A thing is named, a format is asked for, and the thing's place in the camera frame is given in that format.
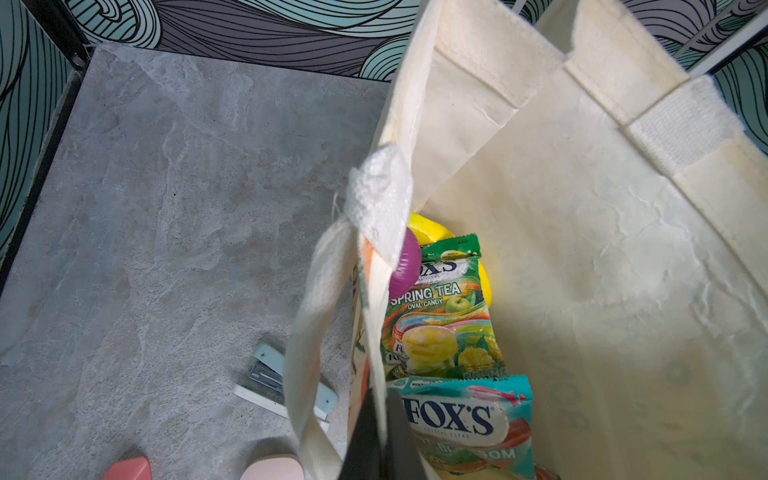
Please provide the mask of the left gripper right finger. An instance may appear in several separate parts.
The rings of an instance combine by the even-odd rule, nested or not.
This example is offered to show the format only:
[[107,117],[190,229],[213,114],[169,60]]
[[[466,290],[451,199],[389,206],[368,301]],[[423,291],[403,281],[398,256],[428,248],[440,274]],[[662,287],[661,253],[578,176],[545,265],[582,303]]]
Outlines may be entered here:
[[426,480],[413,430],[399,393],[390,389],[386,398],[386,432],[383,453],[383,478],[386,480]]

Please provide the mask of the yellow green candy bag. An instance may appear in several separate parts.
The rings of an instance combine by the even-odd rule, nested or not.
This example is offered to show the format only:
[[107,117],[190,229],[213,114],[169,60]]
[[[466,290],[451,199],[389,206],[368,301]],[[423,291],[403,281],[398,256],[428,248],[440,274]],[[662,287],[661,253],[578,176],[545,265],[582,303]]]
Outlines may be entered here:
[[386,310],[381,334],[386,379],[508,376],[482,291],[477,236],[439,240],[421,253],[415,285]]

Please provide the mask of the red green candy bag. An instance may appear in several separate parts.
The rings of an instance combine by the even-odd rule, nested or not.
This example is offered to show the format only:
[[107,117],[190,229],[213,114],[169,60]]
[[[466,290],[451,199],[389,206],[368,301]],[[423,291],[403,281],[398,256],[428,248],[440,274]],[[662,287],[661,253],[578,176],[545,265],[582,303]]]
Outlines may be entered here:
[[436,470],[464,475],[499,470],[536,477],[533,392],[525,376],[393,380],[421,456]]

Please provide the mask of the purple onion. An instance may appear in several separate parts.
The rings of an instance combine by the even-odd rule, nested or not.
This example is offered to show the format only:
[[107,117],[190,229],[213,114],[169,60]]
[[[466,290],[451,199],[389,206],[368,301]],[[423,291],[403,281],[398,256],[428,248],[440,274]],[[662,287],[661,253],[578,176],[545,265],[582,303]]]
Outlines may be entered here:
[[420,276],[422,253],[415,234],[407,228],[398,265],[389,282],[389,299],[397,300],[408,293]]

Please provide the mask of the cream canvas grocery bag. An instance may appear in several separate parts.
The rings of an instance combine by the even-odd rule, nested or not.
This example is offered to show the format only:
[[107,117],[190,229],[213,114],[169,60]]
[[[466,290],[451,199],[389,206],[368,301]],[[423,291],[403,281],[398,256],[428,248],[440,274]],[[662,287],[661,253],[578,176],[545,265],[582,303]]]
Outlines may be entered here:
[[[475,233],[536,461],[564,479],[767,475],[767,160],[711,78],[617,1],[425,1],[287,346],[304,468],[344,463],[313,412],[320,347],[357,281],[349,420],[394,430],[374,339],[408,214]],[[373,404],[370,420],[362,415]]]

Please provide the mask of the large yellow banana bunch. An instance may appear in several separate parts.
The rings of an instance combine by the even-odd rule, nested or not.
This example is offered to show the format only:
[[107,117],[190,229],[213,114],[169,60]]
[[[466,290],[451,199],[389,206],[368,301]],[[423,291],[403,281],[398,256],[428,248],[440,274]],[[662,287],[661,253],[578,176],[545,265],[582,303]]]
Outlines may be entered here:
[[[408,228],[414,233],[420,246],[454,237],[453,233],[443,225],[416,213],[410,215]],[[491,306],[493,294],[488,274],[481,262],[478,263],[478,269],[483,296],[488,306]]]

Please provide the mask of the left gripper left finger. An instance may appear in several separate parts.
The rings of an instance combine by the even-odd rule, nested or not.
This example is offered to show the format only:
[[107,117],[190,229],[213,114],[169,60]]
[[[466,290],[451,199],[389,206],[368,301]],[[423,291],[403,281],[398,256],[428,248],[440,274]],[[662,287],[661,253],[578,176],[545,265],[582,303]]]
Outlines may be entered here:
[[369,389],[355,423],[339,480],[376,480],[380,477],[383,447],[378,427],[373,391]]

